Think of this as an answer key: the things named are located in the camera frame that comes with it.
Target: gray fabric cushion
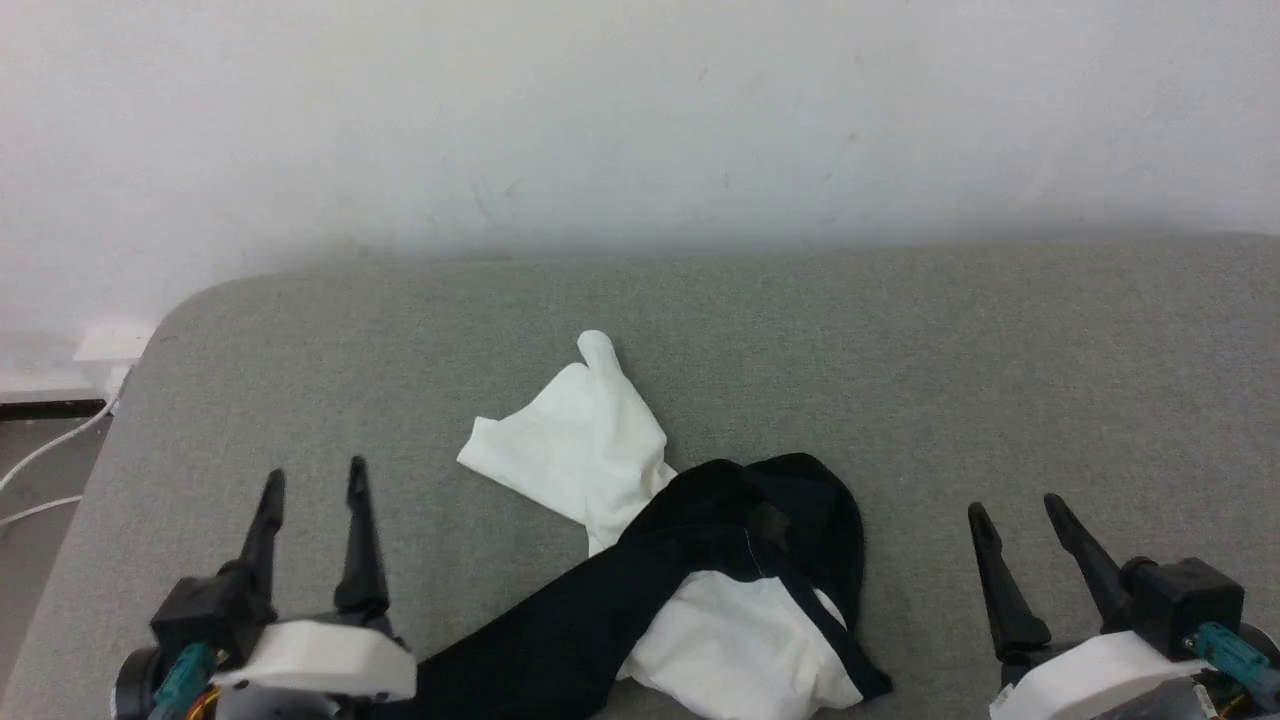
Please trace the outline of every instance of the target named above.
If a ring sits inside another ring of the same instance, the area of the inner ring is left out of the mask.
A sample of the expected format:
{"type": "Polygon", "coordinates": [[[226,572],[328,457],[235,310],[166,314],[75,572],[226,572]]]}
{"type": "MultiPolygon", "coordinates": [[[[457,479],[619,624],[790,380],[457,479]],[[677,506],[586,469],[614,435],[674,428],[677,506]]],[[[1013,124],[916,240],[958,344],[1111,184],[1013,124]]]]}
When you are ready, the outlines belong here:
{"type": "MultiPolygon", "coordinates": [[[[129,382],[5,697],[93,717],[173,582],[238,550],[289,474],[283,614],[328,606],[369,459],[397,629],[419,653],[582,559],[581,528],[454,462],[585,328],[611,334],[669,462],[805,451],[867,525],[863,646],[897,691],[849,716],[984,717],[997,689],[965,506],[987,503],[1059,638],[1096,629],[1041,496],[1120,559],[1198,555],[1280,629],[1280,241],[357,266],[233,282],[129,382]]],[[[620,684],[604,717],[687,717],[620,684]]]]}

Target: wire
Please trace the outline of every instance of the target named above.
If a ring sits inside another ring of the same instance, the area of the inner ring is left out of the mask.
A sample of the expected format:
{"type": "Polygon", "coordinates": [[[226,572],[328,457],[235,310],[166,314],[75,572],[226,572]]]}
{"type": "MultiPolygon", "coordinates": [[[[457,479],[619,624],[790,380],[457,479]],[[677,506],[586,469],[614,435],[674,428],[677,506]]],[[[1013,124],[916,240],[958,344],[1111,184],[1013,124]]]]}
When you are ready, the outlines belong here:
{"type": "Polygon", "coordinates": [[[1236,696],[1235,700],[1233,700],[1231,702],[1226,703],[1226,707],[1224,707],[1222,712],[1219,712],[1219,715],[1221,715],[1222,717],[1226,717],[1228,712],[1231,712],[1236,707],[1240,707],[1242,705],[1244,705],[1244,698],[1247,698],[1247,697],[1249,697],[1248,693],[1236,696]]]}
{"type": "Polygon", "coordinates": [[[209,710],[209,705],[218,701],[218,696],[221,694],[221,688],[214,688],[207,693],[196,698],[196,703],[187,710],[186,720],[204,720],[205,711],[209,710]]]}
{"type": "MultiPolygon", "coordinates": [[[[45,445],[42,445],[38,448],[36,448],[35,452],[32,452],[31,455],[23,457],[20,461],[18,461],[18,464],[14,465],[12,470],[9,470],[8,473],[5,473],[5,477],[3,479],[0,479],[0,492],[3,492],[4,488],[5,488],[5,486],[8,486],[9,482],[13,480],[14,477],[17,477],[18,473],[22,471],[23,468],[26,468],[27,465],[29,465],[32,460],[40,457],[41,455],[49,452],[50,450],[58,447],[59,445],[61,445],[61,443],[72,439],[73,437],[83,433],[84,430],[87,430],[87,429],[92,428],[93,425],[96,425],[99,421],[102,420],[102,418],[106,418],[106,415],[111,410],[115,409],[115,405],[119,401],[120,401],[120,393],[116,392],[110,398],[108,398],[106,405],[104,405],[102,409],[97,411],[97,415],[93,415],[88,420],[81,423],[79,425],[76,425],[74,428],[72,428],[69,432],[63,433],[63,434],[55,437],[54,439],[46,442],[45,445]]],[[[73,497],[64,497],[61,500],[55,500],[52,502],[46,502],[44,505],[37,505],[37,506],[35,506],[35,507],[32,507],[29,510],[23,510],[22,512],[18,512],[17,515],[10,515],[10,516],[5,518],[4,520],[0,520],[0,528],[8,525],[10,523],[17,523],[18,520],[22,520],[23,518],[31,518],[32,515],[35,515],[37,512],[44,512],[45,510],[49,510],[50,507],[60,507],[63,505],[68,505],[68,503],[76,502],[82,496],[79,496],[79,495],[73,496],[73,497]]]]}
{"type": "Polygon", "coordinates": [[[4,520],[0,520],[0,528],[8,525],[10,523],[17,523],[18,520],[22,520],[23,518],[31,518],[32,515],[35,515],[37,512],[44,512],[45,510],[52,510],[54,507],[61,507],[63,505],[70,505],[72,502],[79,502],[79,500],[82,497],[84,497],[84,496],[83,495],[73,495],[70,497],[64,497],[61,500],[55,500],[52,502],[46,502],[44,505],[37,505],[37,506],[32,507],[31,510],[23,510],[22,512],[18,512],[17,515],[9,515],[4,520]]]}

